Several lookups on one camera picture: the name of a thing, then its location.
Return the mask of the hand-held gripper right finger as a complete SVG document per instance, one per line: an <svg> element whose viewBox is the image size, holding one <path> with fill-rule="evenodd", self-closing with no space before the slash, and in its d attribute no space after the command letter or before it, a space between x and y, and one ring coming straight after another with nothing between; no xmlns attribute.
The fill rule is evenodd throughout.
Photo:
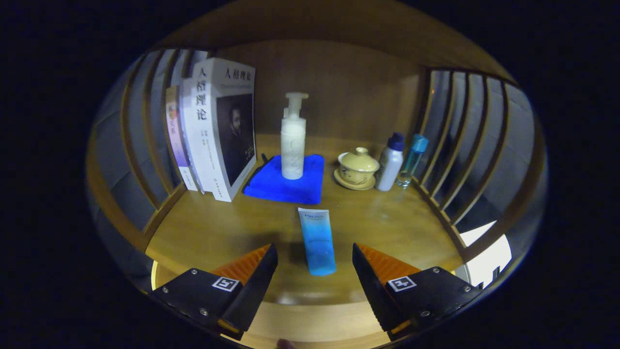
<svg viewBox="0 0 620 349"><path fill-rule="evenodd" d="M381 329L391 341L438 326L482 294L441 267L414 267L367 245L355 243L352 262Z"/></svg>

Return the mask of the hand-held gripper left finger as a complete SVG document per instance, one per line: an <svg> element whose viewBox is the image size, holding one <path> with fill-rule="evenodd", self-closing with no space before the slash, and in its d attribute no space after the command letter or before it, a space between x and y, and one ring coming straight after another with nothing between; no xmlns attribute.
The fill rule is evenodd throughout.
<svg viewBox="0 0 620 349"><path fill-rule="evenodd" d="M278 265L273 244L228 264L190 268L148 294L206 331L240 340L250 328Z"/></svg>

